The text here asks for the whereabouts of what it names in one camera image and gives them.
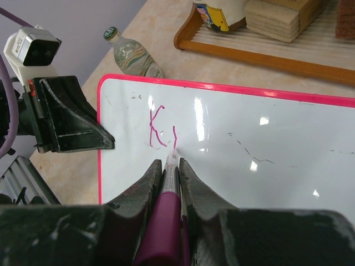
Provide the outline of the pink framed whiteboard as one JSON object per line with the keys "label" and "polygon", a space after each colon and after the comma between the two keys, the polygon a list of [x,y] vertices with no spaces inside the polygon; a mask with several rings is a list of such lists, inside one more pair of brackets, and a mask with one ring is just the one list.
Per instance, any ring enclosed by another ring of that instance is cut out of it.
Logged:
{"label": "pink framed whiteboard", "polygon": [[241,208],[337,211],[354,219],[354,99],[107,74],[99,123],[106,203],[172,149],[222,198]]}

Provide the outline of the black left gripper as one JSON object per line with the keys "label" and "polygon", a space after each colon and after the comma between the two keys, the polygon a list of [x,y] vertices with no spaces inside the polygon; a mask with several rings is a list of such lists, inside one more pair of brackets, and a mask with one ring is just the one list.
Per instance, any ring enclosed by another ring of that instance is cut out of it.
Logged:
{"label": "black left gripper", "polygon": [[75,76],[29,79],[24,101],[38,152],[115,147],[115,138],[97,122],[97,112]]}

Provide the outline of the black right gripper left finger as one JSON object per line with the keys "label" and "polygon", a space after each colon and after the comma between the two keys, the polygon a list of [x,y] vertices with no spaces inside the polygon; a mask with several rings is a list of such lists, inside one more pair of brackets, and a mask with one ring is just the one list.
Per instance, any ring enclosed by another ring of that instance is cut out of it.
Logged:
{"label": "black right gripper left finger", "polygon": [[60,204],[34,169],[39,191],[1,186],[2,265],[131,265],[158,196],[162,163],[106,204]]}

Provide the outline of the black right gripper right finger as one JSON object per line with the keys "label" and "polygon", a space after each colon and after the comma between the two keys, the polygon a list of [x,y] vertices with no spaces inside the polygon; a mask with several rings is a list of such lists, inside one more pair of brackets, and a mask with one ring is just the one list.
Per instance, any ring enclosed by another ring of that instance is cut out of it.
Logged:
{"label": "black right gripper right finger", "polygon": [[180,160],[192,265],[353,265],[354,227],[340,213],[237,208]]}

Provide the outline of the magenta capped whiteboard marker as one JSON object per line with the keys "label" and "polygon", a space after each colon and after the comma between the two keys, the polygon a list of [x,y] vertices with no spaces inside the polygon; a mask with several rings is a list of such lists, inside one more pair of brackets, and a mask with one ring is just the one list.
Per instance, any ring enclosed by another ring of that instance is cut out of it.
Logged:
{"label": "magenta capped whiteboard marker", "polygon": [[179,154],[166,159],[163,182],[133,265],[190,265],[187,218],[181,213]]}

